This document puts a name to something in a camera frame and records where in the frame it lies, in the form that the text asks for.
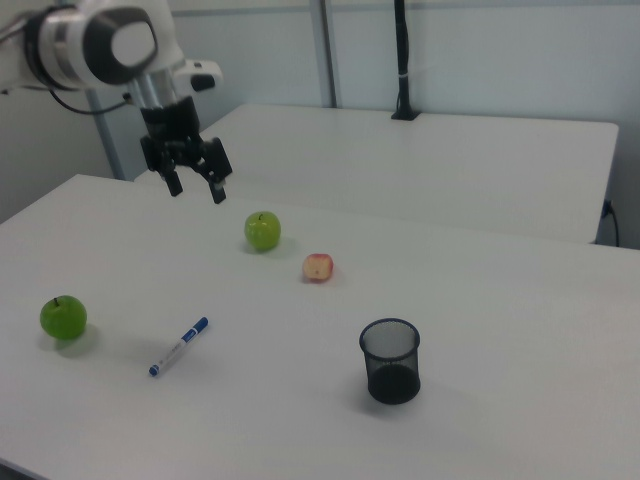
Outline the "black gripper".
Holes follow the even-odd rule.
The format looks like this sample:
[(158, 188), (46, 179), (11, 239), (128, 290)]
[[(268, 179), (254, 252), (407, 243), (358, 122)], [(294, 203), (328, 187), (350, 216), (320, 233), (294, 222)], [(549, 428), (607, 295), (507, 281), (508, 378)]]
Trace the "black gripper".
[(203, 141), (195, 102), (187, 96), (164, 107), (143, 108), (147, 134), (140, 139), (147, 169), (156, 172), (169, 193), (176, 197), (183, 188), (175, 165), (195, 167), (208, 183), (215, 204), (226, 199), (224, 185), (233, 172), (219, 138)]

